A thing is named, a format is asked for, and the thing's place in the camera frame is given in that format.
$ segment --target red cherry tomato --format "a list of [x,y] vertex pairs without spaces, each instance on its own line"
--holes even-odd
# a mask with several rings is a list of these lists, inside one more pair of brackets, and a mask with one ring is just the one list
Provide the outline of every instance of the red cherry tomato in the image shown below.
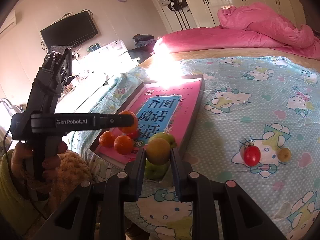
[[249,146],[244,150],[244,163],[250,167],[257,165],[261,159],[261,152],[257,146]]
[[140,135],[139,130],[136,130],[136,131],[133,132],[133,133],[127,134],[127,136],[129,136],[129,137],[130,137],[131,139],[133,139],[133,140],[137,139],[137,138],[139,137],[139,135]]

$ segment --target air conditioner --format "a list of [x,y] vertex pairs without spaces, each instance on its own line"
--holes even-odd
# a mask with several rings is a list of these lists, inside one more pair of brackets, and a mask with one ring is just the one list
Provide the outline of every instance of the air conditioner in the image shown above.
[[0,38],[16,25],[16,13],[12,10],[0,28]]

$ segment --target yellow apple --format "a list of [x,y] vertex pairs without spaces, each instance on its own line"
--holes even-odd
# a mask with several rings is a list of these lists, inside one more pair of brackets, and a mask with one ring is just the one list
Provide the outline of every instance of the yellow apple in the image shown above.
[[148,142],[151,142],[152,140],[156,139],[156,138],[162,138],[162,139],[165,139],[169,144],[170,144],[170,147],[173,148],[173,147],[177,147],[177,143],[176,143],[176,139],[174,138],[174,136],[170,133],[167,133],[167,132],[159,132],[159,133],[156,133],[154,134],[153,136],[151,136],[149,138],[149,141]]
[[146,147],[148,161],[154,165],[164,165],[170,159],[170,144],[162,138],[155,138]]

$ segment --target small yellow fruit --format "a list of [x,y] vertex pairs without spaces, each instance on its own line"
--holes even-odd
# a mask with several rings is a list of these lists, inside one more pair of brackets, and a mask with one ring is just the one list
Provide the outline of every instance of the small yellow fruit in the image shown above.
[[278,153],[278,159],[284,163],[288,162],[291,159],[291,151],[288,148],[281,149]]
[[154,165],[164,165],[170,159],[170,144],[162,138],[155,138],[146,147],[146,156]]

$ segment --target pink book cover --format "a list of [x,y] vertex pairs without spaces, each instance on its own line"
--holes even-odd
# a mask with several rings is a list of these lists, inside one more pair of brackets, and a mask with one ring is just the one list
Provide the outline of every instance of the pink book cover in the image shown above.
[[[202,78],[184,79],[182,84],[170,88],[164,88],[159,83],[144,84],[141,91],[125,108],[135,113],[139,121],[140,135],[134,140],[133,151],[121,155],[113,147],[106,148],[99,145],[95,153],[122,163],[121,168],[123,168],[126,163],[135,160],[138,149],[145,147],[148,139],[158,132],[172,134],[180,147],[196,107],[202,80]],[[109,131],[116,137],[124,134],[118,128],[111,128]]]

